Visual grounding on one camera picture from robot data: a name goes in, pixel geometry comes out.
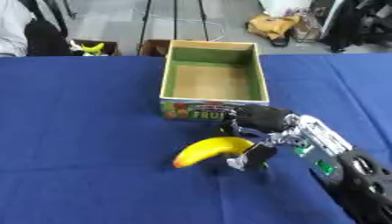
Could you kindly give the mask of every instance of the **floor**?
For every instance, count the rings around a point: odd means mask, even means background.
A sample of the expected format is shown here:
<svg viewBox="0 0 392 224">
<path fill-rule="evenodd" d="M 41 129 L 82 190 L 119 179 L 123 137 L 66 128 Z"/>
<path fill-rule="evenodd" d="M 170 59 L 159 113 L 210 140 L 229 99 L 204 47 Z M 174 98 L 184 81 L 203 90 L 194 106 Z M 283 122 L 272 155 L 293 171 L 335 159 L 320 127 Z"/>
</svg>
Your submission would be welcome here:
<svg viewBox="0 0 392 224">
<path fill-rule="evenodd" d="M 148 0 L 69 0 L 77 13 L 65 13 L 71 39 L 116 41 L 124 55 L 135 55 Z M 145 39 L 173 38 L 173 0 L 152 0 Z M 273 47 L 263 38 L 248 33 L 244 24 L 263 12 L 258 0 L 204 0 L 210 40 L 256 42 L 262 53 L 328 53 L 319 43 L 292 40 L 285 48 Z M 178 38 L 204 40 L 198 0 L 178 0 Z M 351 46 L 346 53 L 386 52 L 375 45 Z"/>
</svg>

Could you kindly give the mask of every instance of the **tripod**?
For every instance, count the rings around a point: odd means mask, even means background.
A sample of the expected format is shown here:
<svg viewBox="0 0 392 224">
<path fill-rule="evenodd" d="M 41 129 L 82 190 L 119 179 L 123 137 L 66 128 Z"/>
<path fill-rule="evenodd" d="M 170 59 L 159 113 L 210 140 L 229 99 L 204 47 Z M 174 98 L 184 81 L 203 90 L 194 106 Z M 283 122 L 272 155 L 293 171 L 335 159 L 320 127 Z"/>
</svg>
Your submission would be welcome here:
<svg viewBox="0 0 392 224">
<path fill-rule="evenodd" d="M 199 14 L 201 17 L 201 22 L 203 24 L 204 36 L 205 36 L 206 41 L 209 41 L 208 30 L 207 30 L 207 15 L 206 15 L 206 12 L 204 11 L 203 0 L 197 0 L 197 1 L 199 3 Z M 142 32 L 140 34 L 140 39 L 139 39 L 139 43 L 138 43 L 138 47 L 137 47 L 137 55 L 140 55 L 140 51 L 141 51 L 141 48 L 142 48 L 142 45 L 144 42 L 145 30 L 147 28 L 147 24 L 148 24 L 150 12 L 151 12 L 151 3 L 152 3 L 152 0 L 148 0 L 146 8 L 145 8 L 145 13 L 144 13 L 144 17 L 143 17 Z M 179 21 L 178 0 L 173 0 L 173 9 L 174 9 L 174 13 L 173 13 L 173 25 L 174 25 L 173 39 L 177 39 L 178 38 L 178 21 Z"/>
</svg>

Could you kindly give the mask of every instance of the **robotic arm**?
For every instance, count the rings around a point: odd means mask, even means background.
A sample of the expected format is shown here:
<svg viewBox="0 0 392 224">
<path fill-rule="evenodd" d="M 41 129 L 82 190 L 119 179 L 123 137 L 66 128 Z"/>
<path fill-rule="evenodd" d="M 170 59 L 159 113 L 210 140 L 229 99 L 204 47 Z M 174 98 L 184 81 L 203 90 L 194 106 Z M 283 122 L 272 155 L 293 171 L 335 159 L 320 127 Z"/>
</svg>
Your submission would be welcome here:
<svg viewBox="0 0 392 224">
<path fill-rule="evenodd" d="M 260 167 L 288 145 L 311 164 L 311 175 L 360 224 L 392 223 L 392 173 L 319 119 L 289 110 L 247 105 L 227 112 L 221 129 L 230 136 L 266 134 L 227 164 Z"/>
</svg>

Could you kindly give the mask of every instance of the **yellow object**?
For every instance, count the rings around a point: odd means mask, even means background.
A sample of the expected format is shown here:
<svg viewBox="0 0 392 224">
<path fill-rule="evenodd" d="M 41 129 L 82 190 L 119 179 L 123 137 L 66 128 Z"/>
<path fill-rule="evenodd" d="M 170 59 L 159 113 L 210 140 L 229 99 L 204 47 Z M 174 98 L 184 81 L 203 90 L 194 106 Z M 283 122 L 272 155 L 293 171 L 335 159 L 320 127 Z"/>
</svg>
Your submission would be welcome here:
<svg viewBox="0 0 392 224">
<path fill-rule="evenodd" d="M 248 23 L 248 31 L 262 37 L 277 39 L 282 37 L 290 28 L 296 25 L 301 17 L 299 15 L 287 17 L 270 17 L 261 14 L 252 18 Z"/>
<path fill-rule="evenodd" d="M 81 45 L 81 48 L 82 48 L 83 52 L 85 52 L 85 53 L 98 53 L 98 55 L 101 55 L 101 52 L 102 52 L 102 49 L 104 46 L 105 46 L 105 43 L 100 43 L 98 45 L 91 46 L 91 47 Z"/>
<path fill-rule="evenodd" d="M 239 155 L 253 144 L 249 140 L 235 136 L 208 138 L 183 149 L 174 159 L 173 165 L 176 168 L 182 168 L 216 157 L 221 153 Z"/>
</svg>

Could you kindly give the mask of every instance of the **cardboard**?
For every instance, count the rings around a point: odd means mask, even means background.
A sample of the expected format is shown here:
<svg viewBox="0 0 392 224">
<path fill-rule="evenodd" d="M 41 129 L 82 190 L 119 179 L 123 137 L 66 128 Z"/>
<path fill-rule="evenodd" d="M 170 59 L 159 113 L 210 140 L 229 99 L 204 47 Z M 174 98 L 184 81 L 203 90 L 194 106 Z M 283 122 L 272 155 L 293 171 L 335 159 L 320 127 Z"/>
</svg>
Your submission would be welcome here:
<svg viewBox="0 0 392 224">
<path fill-rule="evenodd" d="M 223 118 L 243 104 L 268 105 L 256 44 L 173 40 L 160 100 L 166 118 Z"/>
</svg>

